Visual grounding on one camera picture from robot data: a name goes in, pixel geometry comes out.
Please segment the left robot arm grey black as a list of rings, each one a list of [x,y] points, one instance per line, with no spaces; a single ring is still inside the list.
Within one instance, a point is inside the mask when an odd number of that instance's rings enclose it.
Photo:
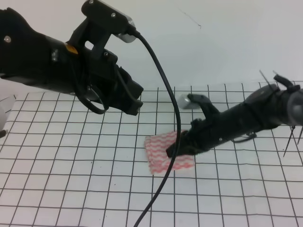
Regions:
[[[143,88],[105,48],[111,35],[132,42],[130,18],[97,0],[86,1],[85,20],[67,42],[41,34],[11,8],[0,12],[0,77],[76,96],[89,110],[116,108],[137,115]]]

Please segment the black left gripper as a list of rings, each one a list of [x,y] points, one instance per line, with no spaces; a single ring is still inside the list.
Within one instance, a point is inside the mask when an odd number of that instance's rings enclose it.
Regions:
[[[117,65],[117,57],[102,51],[99,59],[91,57],[86,47],[64,43],[52,50],[46,71],[47,89],[72,94],[89,110],[104,114],[110,107],[128,115],[137,115],[143,88]]]

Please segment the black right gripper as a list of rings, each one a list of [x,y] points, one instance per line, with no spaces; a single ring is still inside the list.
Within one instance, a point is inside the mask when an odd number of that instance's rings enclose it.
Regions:
[[[211,122],[196,121],[191,130],[183,131],[177,156],[194,156],[209,151],[230,140],[234,140],[244,134],[254,131],[256,117],[246,107],[233,107],[215,116]],[[171,144],[166,153],[169,158],[173,157],[177,143]]]

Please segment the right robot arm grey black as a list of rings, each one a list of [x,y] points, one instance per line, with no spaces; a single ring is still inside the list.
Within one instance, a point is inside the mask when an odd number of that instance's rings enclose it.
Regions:
[[[303,90],[288,79],[276,74],[274,80],[283,86],[267,84],[249,95],[243,102],[220,112],[204,95],[188,94],[179,102],[182,109],[201,108],[205,119],[195,119],[191,128],[181,133],[180,140],[170,145],[166,153],[173,157],[207,152],[228,141],[242,143],[255,138],[258,132],[282,124],[303,124]]]

